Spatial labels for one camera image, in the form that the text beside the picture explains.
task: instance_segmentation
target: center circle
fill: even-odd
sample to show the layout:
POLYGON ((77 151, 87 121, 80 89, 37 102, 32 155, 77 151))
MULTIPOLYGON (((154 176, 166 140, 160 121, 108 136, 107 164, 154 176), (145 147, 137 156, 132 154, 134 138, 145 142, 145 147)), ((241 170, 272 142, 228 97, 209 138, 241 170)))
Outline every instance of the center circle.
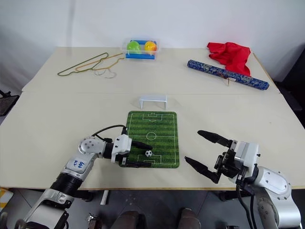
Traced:
POLYGON ((149 133, 147 133, 147 135, 146 135, 146 138, 147 138, 148 140, 155 140, 156 137, 157 137, 157 135, 156 135, 154 132, 149 132, 149 133))

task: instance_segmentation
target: white wall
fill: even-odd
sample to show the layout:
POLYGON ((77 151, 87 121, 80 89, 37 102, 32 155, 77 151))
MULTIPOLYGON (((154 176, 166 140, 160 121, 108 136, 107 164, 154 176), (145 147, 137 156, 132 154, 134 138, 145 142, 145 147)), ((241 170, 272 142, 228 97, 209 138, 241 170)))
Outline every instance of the white wall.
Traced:
POLYGON ((1 83, 20 90, 55 46, 141 36, 175 48, 236 42, 282 80, 304 48, 304 22, 304 0, 0 0, 1 83))

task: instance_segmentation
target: wire hanger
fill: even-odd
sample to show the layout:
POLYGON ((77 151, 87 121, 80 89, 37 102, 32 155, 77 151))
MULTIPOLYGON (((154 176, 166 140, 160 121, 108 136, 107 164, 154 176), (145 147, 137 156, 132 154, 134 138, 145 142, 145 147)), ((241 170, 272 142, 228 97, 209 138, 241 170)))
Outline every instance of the wire hanger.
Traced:
POLYGON ((92 58, 89 58, 89 59, 87 59, 87 60, 85 60, 85 61, 83 61, 83 62, 80 62, 80 63, 78 63, 78 64, 76 64, 76 65, 74 65, 74 66, 72 66, 72 67, 70 67, 70 68, 67 68, 67 69, 65 69, 65 70, 63 70, 63 71, 57 73, 57 75, 59 75, 59 76, 67 76, 67 75, 71 75, 72 73, 82 73, 82 72, 85 72, 85 71, 88 71, 88 70, 94 70, 94 67, 97 66, 99 63, 101 63, 103 60, 105 60, 108 56, 109 56, 109 54, 108 54, 107 52, 104 52, 104 53, 102 53, 102 54, 99 54, 99 55, 97 55, 97 56, 94 56, 94 57, 92 57, 92 58), (103 55, 106 55, 106 56, 100 58, 98 61, 92 62, 92 63, 96 63, 96 64, 95 64, 93 67, 91 67, 91 68, 87 68, 87 69, 80 70, 80 71, 76 71, 76 72, 73 71, 73 72, 70 72, 70 73, 68 73, 68 74, 62 74, 62 73, 64 73, 64 72, 67 71, 67 70, 70 70, 70 69, 72 69, 72 68, 75 68, 75 67, 77 67, 78 65, 81 65, 81 64, 83 64, 83 63, 86 63, 87 61, 93 60, 93 59, 95 59, 95 58, 97 58, 97 57, 99 57, 99 56, 103 56, 103 55))
MULTIPOLYGON (((115 56, 118 56, 118 55, 122 55, 122 54, 123 54, 123 53, 115 54, 115 55, 106 57, 106 58, 104 58, 103 60, 107 60, 107 59, 110 59, 110 58, 112 58, 112 57, 115 57, 115 56)), ((108 67, 104 67, 104 68, 94 68, 95 66, 97 66, 98 64, 101 63, 101 61, 94 61, 94 62, 87 63, 87 64, 85 64, 85 65, 82 65, 82 66, 79 66, 79 67, 75 68, 75 71, 81 72, 82 70, 79 70, 80 68, 85 67, 85 66, 90 65, 90 64, 93 64, 93 63, 97 63, 97 64, 95 64, 95 65, 91 68, 91 70, 93 70, 93 71, 103 70, 103 69, 108 69, 108 70, 109 70, 112 66, 116 65, 120 60, 123 60, 123 59, 124 59, 123 57, 122 57, 122 58, 119 58, 119 59, 116 60, 116 62, 114 62, 113 64, 109 65, 108 67)))
POLYGON ((106 79, 112 79, 112 78, 116 77, 116 75, 117 75, 117 73, 112 72, 112 71, 110 70, 110 68, 103 69, 103 70, 104 70, 104 71, 101 72, 101 73, 99 72, 99 70, 95 70, 95 71, 94 71, 94 74, 95 74, 95 75, 103 75, 103 74, 105 74, 106 71, 108 70, 110 76, 105 76, 106 79))

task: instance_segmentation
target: black cable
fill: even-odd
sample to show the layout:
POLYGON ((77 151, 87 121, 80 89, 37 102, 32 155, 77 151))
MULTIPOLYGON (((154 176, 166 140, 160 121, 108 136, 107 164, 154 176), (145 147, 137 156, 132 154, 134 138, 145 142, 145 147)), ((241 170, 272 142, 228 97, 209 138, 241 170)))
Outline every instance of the black cable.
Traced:
POLYGON ((253 210, 253 208, 254 208, 254 195, 251 195, 251 202, 250 202, 251 218, 252 218, 252 223, 253 223, 254 229, 257 229, 255 218, 254 218, 254 210, 253 210))
POLYGON ((251 217, 250 217, 250 212, 249 212, 249 209, 248 209, 247 205, 243 202, 242 195, 240 194, 240 186, 239 185, 236 185, 236 192, 237 192, 238 200, 239 200, 240 204, 243 206, 243 208, 246 212, 247 220, 248 220, 250 229, 253 229, 252 222, 251 222, 251 217))
POLYGON ((126 128, 126 126, 124 126, 124 125, 112 125, 112 126, 109 126, 109 127, 106 127, 106 128, 104 128, 104 129, 102 129, 102 130, 99 130, 99 131, 97 131, 97 132, 95 132, 93 135, 91 135, 92 137, 93 136, 97 136, 99 139, 101 139, 101 140, 105 140, 105 139, 103 139, 102 137, 100 137, 100 136, 98 136, 97 134, 99 134, 100 132, 103 132, 103 131, 105 131, 105 130, 109 130, 109 129, 111 129, 111 128, 115 128, 115 127, 123 127, 123 128, 126 128))

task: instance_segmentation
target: yellow ball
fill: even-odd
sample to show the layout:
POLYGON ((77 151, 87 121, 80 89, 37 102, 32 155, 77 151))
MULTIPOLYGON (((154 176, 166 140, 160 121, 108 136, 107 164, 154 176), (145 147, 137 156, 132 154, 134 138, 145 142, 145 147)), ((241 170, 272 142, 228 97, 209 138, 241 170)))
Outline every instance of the yellow ball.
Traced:
POLYGON ((157 51, 157 45, 154 42, 148 41, 144 46, 145 51, 157 51))

